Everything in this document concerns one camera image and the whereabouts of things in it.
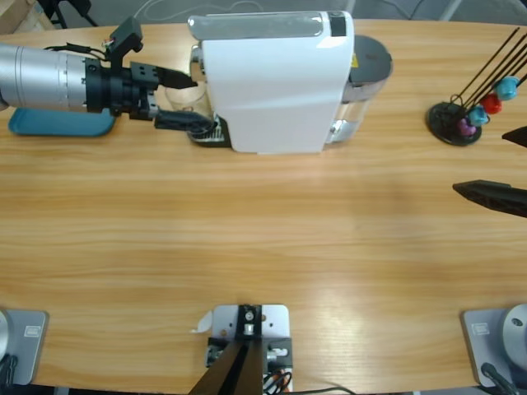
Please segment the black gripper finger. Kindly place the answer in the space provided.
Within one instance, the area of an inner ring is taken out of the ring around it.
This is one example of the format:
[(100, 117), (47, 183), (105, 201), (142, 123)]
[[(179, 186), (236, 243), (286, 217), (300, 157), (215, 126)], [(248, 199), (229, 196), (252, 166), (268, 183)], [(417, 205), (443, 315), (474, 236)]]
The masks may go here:
[(470, 202), (513, 216), (526, 218), (526, 190), (489, 180), (453, 184), (452, 188)]
[(519, 146), (527, 147), (527, 127), (521, 127), (504, 133), (501, 138)]

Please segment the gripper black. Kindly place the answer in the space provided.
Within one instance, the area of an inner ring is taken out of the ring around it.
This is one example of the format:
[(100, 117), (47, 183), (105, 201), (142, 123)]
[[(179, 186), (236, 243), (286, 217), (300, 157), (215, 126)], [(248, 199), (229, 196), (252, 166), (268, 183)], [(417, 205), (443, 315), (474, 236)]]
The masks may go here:
[(172, 89), (198, 85), (184, 72), (135, 62), (130, 67), (113, 70), (93, 58), (86, 58), (84, 63), (85, 102), (89, 113), (107, 109), (115, 117), (128, 114), (131, 119), (154, 119), (155, 128), (185, 132), (210, 132), (217, 125), (199, 113), (158, 109), (154, 91), (159, 85)]

